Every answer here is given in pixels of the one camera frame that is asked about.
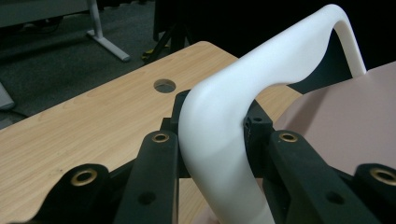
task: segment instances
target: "white plastic handle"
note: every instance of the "white plastic handle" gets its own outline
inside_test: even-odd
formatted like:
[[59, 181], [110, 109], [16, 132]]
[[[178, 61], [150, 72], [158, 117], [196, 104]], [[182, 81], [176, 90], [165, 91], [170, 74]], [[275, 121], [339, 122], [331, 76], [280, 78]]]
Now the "white plastic handle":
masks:
[[318, 66], [332, 29], [352, 76], [366, 73], [347, 14], [327, 5], [198, 83], [180, 114], [181, 153], [220, 223], [274, 223], [248, 165], [243, 120], [255, 97], [275, 84], [303, 80]]

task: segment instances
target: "black object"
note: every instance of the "black object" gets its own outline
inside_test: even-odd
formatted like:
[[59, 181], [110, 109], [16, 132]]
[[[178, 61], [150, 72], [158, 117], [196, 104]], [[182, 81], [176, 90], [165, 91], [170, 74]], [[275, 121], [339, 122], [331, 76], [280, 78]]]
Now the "black object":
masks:
[[169, 41], [171, 41], [170, 53], [184, 49], [186, 40], [189, 44], [196, 42], [186, 23], [189, 2], [185, 0], [155, 1], [153, 39], [158, 41], [158, 44], [145, 60], [145, 64], [156, 61]]
[[[177, 141], [188, 93], [177, 95], [172, 118], [145, 137], [135, 160], [111, 173], [99, 164], [72, 169], [25, 223], [177, 223], [178, 179], [190, 177]], [[369, 163], [353, 176], [338, 171], [298, 133], [275, 131], [256, 101], [244, 133], [250, 167], [263, 179], [276, 223], [394, 222], [396, 170]]]

